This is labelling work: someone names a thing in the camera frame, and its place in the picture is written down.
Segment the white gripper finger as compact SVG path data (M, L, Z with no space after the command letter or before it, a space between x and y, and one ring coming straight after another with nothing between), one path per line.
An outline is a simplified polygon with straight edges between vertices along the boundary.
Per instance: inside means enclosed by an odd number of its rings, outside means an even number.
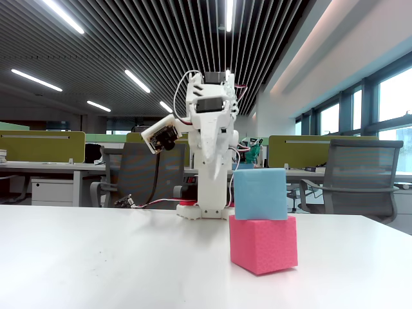
M221 128L211 142L212 167L211 179L216 179L222 167L227 161L227 152L232 140L232 129Z
M220 130L217 120L202 120L200 128L201 155L206 165L212 164L211 142Z

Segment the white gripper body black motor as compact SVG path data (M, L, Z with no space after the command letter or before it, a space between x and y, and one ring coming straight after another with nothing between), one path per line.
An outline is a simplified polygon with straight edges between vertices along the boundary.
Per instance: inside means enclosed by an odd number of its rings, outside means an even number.
M221 128L233 126L238 114L236 97L227 95L195 96L187 103L190 123L201 128L202 120L217 120Z

